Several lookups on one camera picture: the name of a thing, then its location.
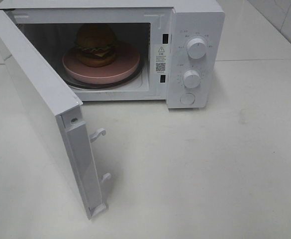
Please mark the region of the pink round plate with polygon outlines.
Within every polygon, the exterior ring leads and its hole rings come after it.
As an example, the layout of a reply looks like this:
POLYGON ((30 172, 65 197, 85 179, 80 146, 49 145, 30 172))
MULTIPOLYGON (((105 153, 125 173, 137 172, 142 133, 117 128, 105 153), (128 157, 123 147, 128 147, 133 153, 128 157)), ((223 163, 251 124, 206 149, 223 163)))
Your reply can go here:
POLYGON ((94 68, 81 63, 76 58, 74 48, 62 58, 66 72, 74 79, 88 84, 111 84, 131 76, 141 61, 140 53, 131 44, 120 41, 116 47, 115 60, 102 67, 94 68))

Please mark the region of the upper white microwave knob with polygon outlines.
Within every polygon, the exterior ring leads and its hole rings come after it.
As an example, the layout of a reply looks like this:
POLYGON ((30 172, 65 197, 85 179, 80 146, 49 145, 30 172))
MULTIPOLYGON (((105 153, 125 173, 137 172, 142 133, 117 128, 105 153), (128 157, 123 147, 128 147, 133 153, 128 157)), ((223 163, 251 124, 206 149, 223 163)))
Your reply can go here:
POLYGON ((192 59, 200 59, 207 52, 207 42, 201 36, 194 36, 185 44, 188 56, 192 59))

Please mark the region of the lower white microwave knob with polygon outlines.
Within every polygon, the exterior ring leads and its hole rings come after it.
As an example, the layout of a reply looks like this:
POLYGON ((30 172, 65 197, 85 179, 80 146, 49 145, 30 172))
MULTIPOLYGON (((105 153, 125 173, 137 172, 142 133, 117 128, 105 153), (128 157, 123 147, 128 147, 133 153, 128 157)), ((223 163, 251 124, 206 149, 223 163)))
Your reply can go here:
POLYGON ((200 85, 201 76, 198 71, 188 70, 184 73, 183 82, 186 88, 193 89, 200 85))

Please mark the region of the white microwave door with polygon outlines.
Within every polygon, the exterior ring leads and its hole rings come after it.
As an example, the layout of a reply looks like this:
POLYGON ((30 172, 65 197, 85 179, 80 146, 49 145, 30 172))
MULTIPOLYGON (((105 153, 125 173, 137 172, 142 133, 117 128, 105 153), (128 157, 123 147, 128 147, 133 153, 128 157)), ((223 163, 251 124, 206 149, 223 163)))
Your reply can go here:
POLYGON ((31 125, 54 159, 88 218, 106 209, 91 141, 105 134, 87 132, 82 101, 46 59, 0 10, 0 54, 31 125))

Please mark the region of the white warning label sticker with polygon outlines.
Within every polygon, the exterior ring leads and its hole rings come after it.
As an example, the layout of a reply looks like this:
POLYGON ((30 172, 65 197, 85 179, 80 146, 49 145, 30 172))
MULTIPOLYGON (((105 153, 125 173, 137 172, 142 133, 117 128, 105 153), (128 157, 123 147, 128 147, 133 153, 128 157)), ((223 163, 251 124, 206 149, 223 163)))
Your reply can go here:
POLYGON ((168 50, 166 46, 156 44, 154 53, 155 53, 155 64, 154 64, 155 71, 157 73, 165 72, 168 58, 168 50))

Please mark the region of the glass microwave turntable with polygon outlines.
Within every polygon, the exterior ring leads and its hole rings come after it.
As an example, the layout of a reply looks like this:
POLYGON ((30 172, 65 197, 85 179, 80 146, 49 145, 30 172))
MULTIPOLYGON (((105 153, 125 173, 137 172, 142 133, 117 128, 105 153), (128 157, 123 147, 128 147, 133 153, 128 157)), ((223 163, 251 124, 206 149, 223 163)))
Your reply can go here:
POLYGON ((114 82, 114 83, 108 83, 108 84, 91 84, 91 83, 85 83, 81 82, 79 80, 74 79, 71 76, 64 77, 64 82, 72 87, 77 87, 79 89, 84 90, 103 90, 103 89, 110 89, 110 88, 116 88, 123 85, 126 85, 130 82, 133 82, 137 77, 139 77, 142 73, 143 67, 144 67, 144 60, 141 59, 140 63, 138 64, 136 70, 128 77, 124 78, 123 80, 114 82))

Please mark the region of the burger with lettuce and cheese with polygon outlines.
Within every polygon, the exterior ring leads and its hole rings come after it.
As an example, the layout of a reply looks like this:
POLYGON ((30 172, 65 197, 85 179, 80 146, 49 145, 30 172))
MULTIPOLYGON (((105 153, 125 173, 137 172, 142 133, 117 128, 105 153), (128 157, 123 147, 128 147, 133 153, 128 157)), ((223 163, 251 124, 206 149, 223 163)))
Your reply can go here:
POLYGON ((103 67, 116 59, 117 37, 106 23, 85 23, 76 35, 76 58, 88 67, 103 67))

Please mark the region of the round white door button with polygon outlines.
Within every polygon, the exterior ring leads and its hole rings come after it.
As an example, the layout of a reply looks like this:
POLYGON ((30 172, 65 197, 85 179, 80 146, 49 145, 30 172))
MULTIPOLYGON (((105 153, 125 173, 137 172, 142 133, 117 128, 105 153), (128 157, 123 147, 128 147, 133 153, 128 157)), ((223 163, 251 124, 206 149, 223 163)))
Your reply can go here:
POLYGON ((185 93, 181 95, 180 102, 183 105, 190 106, 195 102, 195 95, 192 93, 185 93))

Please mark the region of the white microwave knob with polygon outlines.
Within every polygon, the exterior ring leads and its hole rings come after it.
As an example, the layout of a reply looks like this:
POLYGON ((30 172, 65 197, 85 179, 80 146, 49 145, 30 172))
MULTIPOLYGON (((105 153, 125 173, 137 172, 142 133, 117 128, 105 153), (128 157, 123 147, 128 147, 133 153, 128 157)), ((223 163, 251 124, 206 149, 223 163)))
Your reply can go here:
POLYGON ((183 82, 186 88, 193 89, 200 85, 201 76, 198 71, 188 70, 184 73, 183 82))
POLYGON ((194 36, 185 44, 188 56, 192 59, 200 59, 207 52, 207 42, 201 36, 194 36))

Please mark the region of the white microwave oven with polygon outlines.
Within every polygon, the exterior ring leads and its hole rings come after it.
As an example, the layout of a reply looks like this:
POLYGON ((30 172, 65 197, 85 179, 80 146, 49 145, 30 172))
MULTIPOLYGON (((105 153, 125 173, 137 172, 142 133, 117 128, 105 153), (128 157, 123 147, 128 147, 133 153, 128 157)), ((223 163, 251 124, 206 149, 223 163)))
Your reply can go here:
POLYGON ((62 58, 75 48, 76 35, 85 23, 106 23, 120 41, 133 45, 144 60, 142 73, 126 85, 84 90, 68 87, 85 101, 165 100, 168 108, 203 108, 206 105, 225 14, 214 0, 4 0, 0 3, 18 29, 64 79, 70 76, 62 58), (194 36, 207 42, 200 59, 188 56, 185 44, 194 36), (166 71, 155 71, 155 45, 168 50, 166 71), (195 70, 200 85, 184 86, 183 76, 195 70), (192 93, 186 106, 181 95, 192 93))

